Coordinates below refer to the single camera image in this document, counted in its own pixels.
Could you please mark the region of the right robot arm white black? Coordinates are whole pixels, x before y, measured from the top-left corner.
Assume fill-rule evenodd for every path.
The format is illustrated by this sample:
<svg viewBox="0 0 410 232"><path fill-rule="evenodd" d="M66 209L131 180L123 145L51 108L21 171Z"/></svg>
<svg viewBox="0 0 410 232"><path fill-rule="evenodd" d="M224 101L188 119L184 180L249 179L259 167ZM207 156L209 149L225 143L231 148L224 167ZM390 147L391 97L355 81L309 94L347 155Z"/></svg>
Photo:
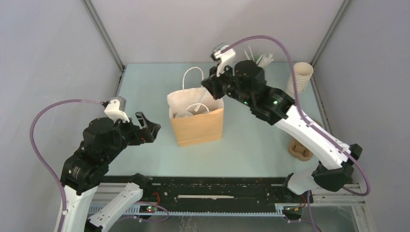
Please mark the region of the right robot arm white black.
<svg viewBox="0 0 410 232"><path fill-rule="evenodd" d="M209 77L201 81L214 99L228 96L237 100L258 119L288 133L319 159L313 168L287 176L281 189L285 201L294 202L301 194L316 188L337 192L350 182L354 160L362 152L359 145L338 142L318 123L298 112L291 96L267 85L264 69L255 62L244 60L234 67L225 67L219 74L220 66L212 67Z"/></svg>

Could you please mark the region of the brown paper takeout bag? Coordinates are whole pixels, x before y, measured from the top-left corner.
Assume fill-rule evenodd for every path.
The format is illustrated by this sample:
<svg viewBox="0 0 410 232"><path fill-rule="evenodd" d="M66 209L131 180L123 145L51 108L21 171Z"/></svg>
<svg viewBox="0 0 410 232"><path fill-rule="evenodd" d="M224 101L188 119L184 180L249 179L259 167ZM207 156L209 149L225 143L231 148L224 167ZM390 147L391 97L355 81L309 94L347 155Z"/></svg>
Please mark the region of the brown paper takeout bag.
<svg viewBox="0 0 410 232"><path fill-rule="evenodd" d="M185 78L189 71L198 69L204 80L203 70L199 67L187 69L182 79L182 89L167 95L169 118L180 147L211 142L222 138L224 121L224 101L215 100L204 87L185 88ZM174 118L180 111L190 111L195 105L204 105L211 112L185 118Z"/></svg>

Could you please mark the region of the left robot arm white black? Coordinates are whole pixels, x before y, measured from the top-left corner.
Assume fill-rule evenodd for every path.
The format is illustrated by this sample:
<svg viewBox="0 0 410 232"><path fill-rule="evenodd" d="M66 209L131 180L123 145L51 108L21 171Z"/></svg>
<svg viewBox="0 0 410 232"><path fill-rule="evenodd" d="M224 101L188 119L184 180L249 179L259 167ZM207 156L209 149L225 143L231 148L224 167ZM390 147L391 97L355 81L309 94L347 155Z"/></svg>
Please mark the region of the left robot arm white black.
<svg viewBox="0 0 410 232"><path fill-rule="evenodd" d="M91 201L109 171L109 164L129 146L152 143L161 129L137 112L139 125L129 119L112 120L100 117L92 120L83 131L79 148L63 165L60 181L66 194L66 206L60 217L58 232L107 232L135 202L148 201L153 195L152 181L136 173L124 189L98 213L88 216Z"/></svg>

